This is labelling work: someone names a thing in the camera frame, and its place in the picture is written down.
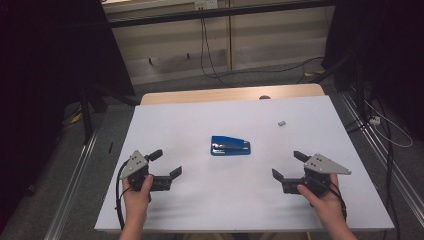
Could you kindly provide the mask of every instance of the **finger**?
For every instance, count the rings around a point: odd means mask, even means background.
[[[330,180],[332,183],[334,183],[334,185],[339,187],[339,179],[337,178],[337,174],[330,174]]]
[[[130,181],[128,181],[128,178],[124,178],[122,179],[122,189],[125,190],[127,188],[129,188],[130,185]]]
[[[148,175],[146,179],[144,179],[143,186],[141,186],[141,193],[146,196],[149,195],[152,184],[153,184],[153,175]]]
[[[315,194],[313,194],[306,186],[299,184],[297,185],[297,190],[312,204],[312,206],[316,206],[320,203],[320,199],[315,196]]]

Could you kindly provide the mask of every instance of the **table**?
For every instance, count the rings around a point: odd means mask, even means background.
[[[271,100],[256,100],[263,95]],[[280,127],[282,120],[287,124]],[[246,139],[252,154],[213,157],[212,135]],[[319,152],[352,170],[350,176],[339,176],[352,230],[393,228],[330,99],[318,85],[146,95],[134,112],[95,229],[120,231],[114,210],[117,170],[134,150],[149,154],[158,148],[164,156],[150,164],[150,172],[167,175],[181,165],[183,174],[171,191],[152,193],[145,231],[322,230],[309,203],[300,195],[284,194],[272,177],[272,168],[289,178],[303,176],[294,150]]]

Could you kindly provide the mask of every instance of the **power outlet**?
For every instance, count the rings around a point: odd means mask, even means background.
[[[206,9],[217,9],[218,8],[218,0],[206,0]]]
[[[194,2],[194,10],[200,11],[200,10],[205,10],[205,9],[207,9],[205,1],[195,1]]]

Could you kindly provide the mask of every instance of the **wall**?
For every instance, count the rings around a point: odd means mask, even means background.
[[[108,0],[103,6],[108,18],[114,20],[193,11],[193,2]],[[278,2],[283,1],[220,0],[218,6]],[[215,70],[302,62],[323,56],[332,14],[333,7],[326,7],[206,19]],[[200,20],[117,28],[113,32],[134,85],[203,74]],[[206,44],[203,50],[203,67],[210,73]]]

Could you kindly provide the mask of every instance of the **small white object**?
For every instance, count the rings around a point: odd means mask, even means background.
[[[373,117],[370,119],[370,123],[371,123],[371,124],[373,124],[373,125],[376,125],[376,126],[380,125],[380,117],[378,117],[378,116],[373,116]]]
[[[206,9],[217,9],[218,0],[206,0],[205,5],[206,5]]]
[[[194,10],[200,11],[200,10],[205,10],[205,9],[207,9],[205,1],[195,1],[194,2]]]

